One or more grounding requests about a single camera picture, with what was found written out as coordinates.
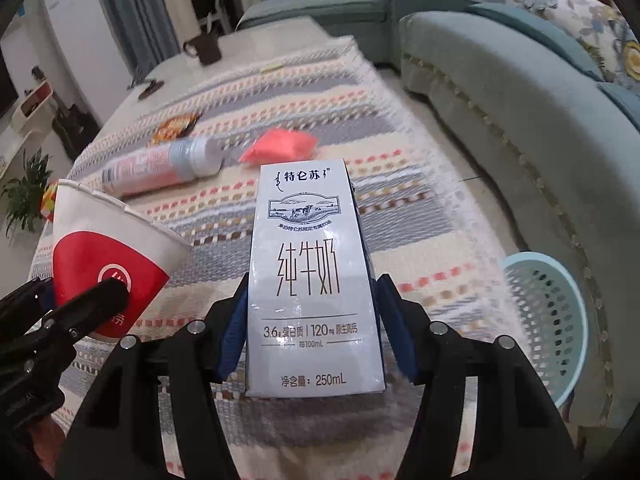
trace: screw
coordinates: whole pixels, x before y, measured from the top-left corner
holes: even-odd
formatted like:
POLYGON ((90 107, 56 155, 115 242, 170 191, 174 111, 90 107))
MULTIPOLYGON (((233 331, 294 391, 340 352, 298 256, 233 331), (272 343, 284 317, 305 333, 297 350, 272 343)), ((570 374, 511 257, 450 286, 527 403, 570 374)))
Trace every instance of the screw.
POLYGON ((204 324, 203 320, 196 319, 187 325, 187 330, 192 334, 199 334, 200 332, 203 332, 206 327, 207 325, 204 324))
POLYGON ((122 346, 125 350, 129 350, 129 348, 133 348, 138 340, 134 335, 126 335, 120 340, 120 346, 122 346))
POLYGON ((449 328, 441 321, 434 321, 429 325, 429 330, 431 330, 435 335, 445 335, 449 328))
POLYGON ((508 335, 501 335, 498 338, 498 344, 507 350, 516 346, 516 342, 513 340, 513 337, 509 337, 508 335))

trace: television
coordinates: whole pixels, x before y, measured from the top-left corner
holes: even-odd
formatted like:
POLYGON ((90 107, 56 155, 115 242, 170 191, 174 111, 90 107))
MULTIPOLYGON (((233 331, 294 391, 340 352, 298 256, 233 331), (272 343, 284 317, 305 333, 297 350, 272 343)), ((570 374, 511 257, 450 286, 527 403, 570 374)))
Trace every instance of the television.
POLYGON ((0 54, 0 117, 13 105, 18 98, 14 83, 11 81, 9 71, 4 64, 4 58, 0 54))

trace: white bottle cap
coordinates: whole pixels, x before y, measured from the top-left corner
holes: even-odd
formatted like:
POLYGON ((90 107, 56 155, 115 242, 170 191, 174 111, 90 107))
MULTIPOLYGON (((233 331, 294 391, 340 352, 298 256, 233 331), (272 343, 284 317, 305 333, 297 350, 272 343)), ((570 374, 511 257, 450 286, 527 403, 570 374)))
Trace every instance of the white bottle cap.
POLYGON ((220 143, 213 137, 196 137, 191 145, 189 162, 197 177, 215 175, 222 166, 220 143))

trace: tile floor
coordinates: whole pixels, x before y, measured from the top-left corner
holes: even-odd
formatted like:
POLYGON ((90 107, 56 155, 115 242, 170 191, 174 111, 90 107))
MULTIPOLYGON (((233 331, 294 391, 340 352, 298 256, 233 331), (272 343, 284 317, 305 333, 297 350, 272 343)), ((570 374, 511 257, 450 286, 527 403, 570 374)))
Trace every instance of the tile floor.
POLYGON ((452 138, 452 133, 446 131, 446 128, 437 120, 429 105, 422 101, 420 96, 413 96, 404 90, 402 82, 394 70, 383 68, 378 70, 378 72, 389 88, 391 88, 391 90, 402 99, 409 110, 424 123, 430 134, 449 157, 449 160, 460 174, 460 180, 464 181, 476 199, 480 209, 484 212, 489 223, 494 228, 504 252, 506 254, 519 252, 518 236, 514 232, 508 213, 503 209, 502 204, 492 191, 492 188, 488 186, 487 179, 482 174, 482 170, 478 168, 472 158, 456 145, 456 142, 452 138))

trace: circular logo on cup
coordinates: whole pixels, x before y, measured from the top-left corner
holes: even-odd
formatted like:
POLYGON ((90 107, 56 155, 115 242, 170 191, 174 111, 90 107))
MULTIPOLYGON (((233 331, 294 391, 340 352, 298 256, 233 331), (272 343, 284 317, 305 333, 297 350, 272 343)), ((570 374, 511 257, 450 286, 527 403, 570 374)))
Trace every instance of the circular logo on cup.
POLYGON ((127 285, 127 290, 131 292, 131 276, 123 266, 118 264, 107 264, 98 273, 98 283, 108 278, 115 278, 127 285))

